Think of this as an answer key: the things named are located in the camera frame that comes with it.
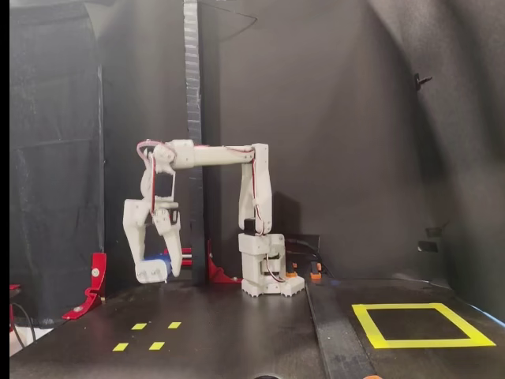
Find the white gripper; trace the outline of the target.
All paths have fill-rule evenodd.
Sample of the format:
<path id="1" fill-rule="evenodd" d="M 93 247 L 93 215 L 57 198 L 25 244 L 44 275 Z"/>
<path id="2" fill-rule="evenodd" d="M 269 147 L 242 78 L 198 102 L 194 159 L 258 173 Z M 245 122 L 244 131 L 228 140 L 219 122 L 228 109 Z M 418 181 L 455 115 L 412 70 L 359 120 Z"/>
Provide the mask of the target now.
<path id="1" fill-rule="evenodd" d="M 182 264 L 182 249 L 180 239 L 180 212 L 177 202 L 127 199 L 124 203 L 123 226 L 129 248 L 135 264 L 135 274 L 138 281 L 146 281 L 147 273 L 144 261 L 146 219 L 151 217 L 158 234 L 163 237 L 170 256 L 171 272 L 179 277 Z"/>

